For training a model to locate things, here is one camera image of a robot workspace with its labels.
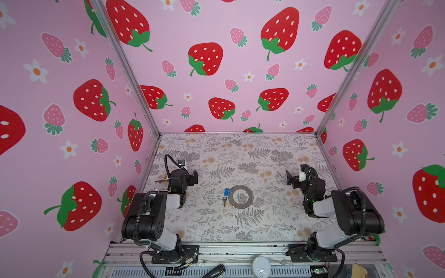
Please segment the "perforated metal ring disc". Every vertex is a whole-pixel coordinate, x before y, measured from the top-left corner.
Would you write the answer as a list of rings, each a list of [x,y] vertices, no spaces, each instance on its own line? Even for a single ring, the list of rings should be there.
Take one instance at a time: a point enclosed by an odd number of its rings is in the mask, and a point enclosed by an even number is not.
[[[237,209],[249,208],[254,201],[253,191],[245,185],[235,185],[228,191],[229,203]]]

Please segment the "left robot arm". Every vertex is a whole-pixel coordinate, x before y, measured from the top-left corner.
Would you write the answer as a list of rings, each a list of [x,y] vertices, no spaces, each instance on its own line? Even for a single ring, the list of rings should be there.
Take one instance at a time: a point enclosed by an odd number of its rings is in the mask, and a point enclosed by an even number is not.
[[[148,246],[158,254],[178,259],[183,255],[181,237],[165,227],[166,212],[185,205],[188,187],[198,184],[198,172],[189,173],[184,159],[175,161],[169,154],[164,156],[164,164],[168,189],[135,194],[121,235],[137,246]]]

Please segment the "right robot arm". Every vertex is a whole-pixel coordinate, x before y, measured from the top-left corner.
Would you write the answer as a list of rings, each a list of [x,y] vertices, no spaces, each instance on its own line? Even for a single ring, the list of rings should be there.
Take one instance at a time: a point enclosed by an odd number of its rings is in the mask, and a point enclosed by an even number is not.
[[[291,244],[286,255],[293,261],[309,259],[320,261],[334,257],[341,246],[352,243],[364,236],[382,234],[384,220],[366,194],[353,186],[345,190],[333,190],[326,195],[326,183],[317,171],[308,164],[302,164],[297,176],[286,172],[287,185],[301,190],[303,208],[310,218],[336,220],[327,228],[313,232],[306,244]]]

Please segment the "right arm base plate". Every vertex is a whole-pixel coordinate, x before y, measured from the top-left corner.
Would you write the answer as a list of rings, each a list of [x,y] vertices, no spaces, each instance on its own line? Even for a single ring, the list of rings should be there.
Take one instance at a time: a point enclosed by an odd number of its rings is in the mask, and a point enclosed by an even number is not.
[[[315,250],[308,244],[290,244],[285,253],[291,258],[292,262],[337,262],[336,252],[328,249]]]

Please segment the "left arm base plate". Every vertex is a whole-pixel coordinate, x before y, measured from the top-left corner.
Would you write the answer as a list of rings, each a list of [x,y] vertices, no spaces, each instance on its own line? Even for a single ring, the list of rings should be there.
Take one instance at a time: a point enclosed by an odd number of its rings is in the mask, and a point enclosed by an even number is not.
[[[160,251],[153,255],[152,264],[183,264],[186,261],[197,263],[199,255],[199,245],[186,244],[172,251]]]

